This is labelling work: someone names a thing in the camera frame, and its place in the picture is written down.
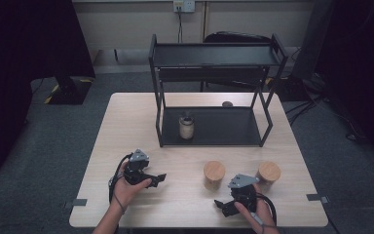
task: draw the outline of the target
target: gray carpet floor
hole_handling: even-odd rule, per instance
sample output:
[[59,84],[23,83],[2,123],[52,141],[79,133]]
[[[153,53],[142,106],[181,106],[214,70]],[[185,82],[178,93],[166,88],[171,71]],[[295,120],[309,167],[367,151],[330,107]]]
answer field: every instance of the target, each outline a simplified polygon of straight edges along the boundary
[[[0,170],[0,233],[91,233],[69,225],[71,209],[110,96],[152,92],[148,72],[100,74],[82,105],[44,104],[55,79],[35,80],[36,90],[19,139]],[[170,84],[169,92],[197,92],[198,83]],[[246,92],[210,85],[207,92]],[[302,102],[283,102],[290,110]],[[288,114],[291,118],[297,110]],[[281,227],[280,233],[374,233],[374,148],[345,138],[347,122],[321,101],[300,115],[292,130],[329,224]],[[120,229],[120,233],[129,230]],[[250,230],[130,230],[133,233],[251,233]]]

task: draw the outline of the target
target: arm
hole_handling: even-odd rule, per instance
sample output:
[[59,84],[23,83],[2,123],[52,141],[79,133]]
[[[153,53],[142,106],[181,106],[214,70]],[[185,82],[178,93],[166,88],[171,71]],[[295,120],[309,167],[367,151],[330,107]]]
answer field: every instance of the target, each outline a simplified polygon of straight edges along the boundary
[[[257,193],[261,193],[260,188],[257,184],[253,184]],[[262,219],[264,227],[262,227],[250,214],[248,209],[239,202],[235,202],[235,206],[238,211],[244,216],[244,218],[250,223],[251,228],[259,234],[279,234],[278,229],[273,222],[272,214],[270,213],[269,206],[262,200],[257,199],[257,211],[256,214]]]
[[[120,169],[121,172],[124,171],[125,166],[126,163],[122,165]],[[130,185],[123,177],[118,179],[114,187],[114,196],[111,199],[111,204],[104,217],[93,231],[93,234],[114,233],[118,227],[121,216],[125,213],[131,200],[139,191],[147,187],[150,183],[151,178],[147,178],[136,185]]]

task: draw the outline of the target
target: shelf bottom tier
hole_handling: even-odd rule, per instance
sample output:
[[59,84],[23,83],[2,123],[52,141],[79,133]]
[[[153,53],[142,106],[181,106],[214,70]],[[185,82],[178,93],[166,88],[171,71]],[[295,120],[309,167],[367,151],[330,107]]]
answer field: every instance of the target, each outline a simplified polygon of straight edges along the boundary
[[[194,117],[194,135],[179,134],[183,112]],[[163,145],[256,145],[261,142],[250,107],[166,107],[163,114]]]

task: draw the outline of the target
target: black curtain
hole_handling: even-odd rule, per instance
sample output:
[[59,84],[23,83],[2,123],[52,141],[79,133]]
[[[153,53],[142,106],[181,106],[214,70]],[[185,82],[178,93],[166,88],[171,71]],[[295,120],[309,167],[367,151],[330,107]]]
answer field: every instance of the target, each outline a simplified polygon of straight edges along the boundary
[[34,79],[94,77],[72,2],[0,1],[0,167],[28,111]]

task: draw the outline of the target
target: cork lid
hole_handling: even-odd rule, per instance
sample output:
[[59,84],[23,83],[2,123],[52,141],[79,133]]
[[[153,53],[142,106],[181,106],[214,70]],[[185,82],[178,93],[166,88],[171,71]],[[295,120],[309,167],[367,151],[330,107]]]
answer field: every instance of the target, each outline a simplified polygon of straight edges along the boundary
[[259,166],[259,174],[268,181],[276,181],[281,177],[281,169],[274,162],[263,162]]
[[218,161],[209,161],[205,164],[205,176],[212,181],[220,180],[224,177],[226,170]]

